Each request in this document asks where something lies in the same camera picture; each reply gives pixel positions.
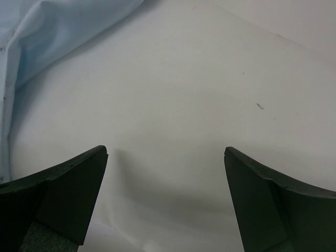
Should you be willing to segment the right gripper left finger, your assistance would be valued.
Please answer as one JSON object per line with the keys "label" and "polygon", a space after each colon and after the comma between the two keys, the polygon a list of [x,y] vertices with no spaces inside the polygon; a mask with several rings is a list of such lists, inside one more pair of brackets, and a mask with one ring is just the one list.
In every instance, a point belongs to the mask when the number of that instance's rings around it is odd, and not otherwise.
{"label": "right gripper left finger", "polygon": [[77,251],[107,166],[104,145],[1,184],[1,251]]}

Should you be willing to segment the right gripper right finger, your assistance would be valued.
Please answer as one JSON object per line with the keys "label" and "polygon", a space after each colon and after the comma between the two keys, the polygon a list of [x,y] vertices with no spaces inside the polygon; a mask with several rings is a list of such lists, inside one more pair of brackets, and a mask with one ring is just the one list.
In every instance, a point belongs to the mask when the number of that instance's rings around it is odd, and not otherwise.
{"label": "right gripper right finger", "polygon": [[273,170],[234,147],[224,165],[244,251],[335,251],[335,192]]}

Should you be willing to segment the light blue pillowcase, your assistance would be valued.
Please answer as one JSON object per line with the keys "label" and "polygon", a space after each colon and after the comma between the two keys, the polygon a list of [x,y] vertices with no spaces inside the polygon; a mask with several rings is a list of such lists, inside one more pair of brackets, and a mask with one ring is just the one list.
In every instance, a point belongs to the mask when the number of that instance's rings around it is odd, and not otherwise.
{"label": "light blue pillowcase", "polygon": [[1,183],[103,144],[85,137],[98,46],[157,1],[1,1]]}

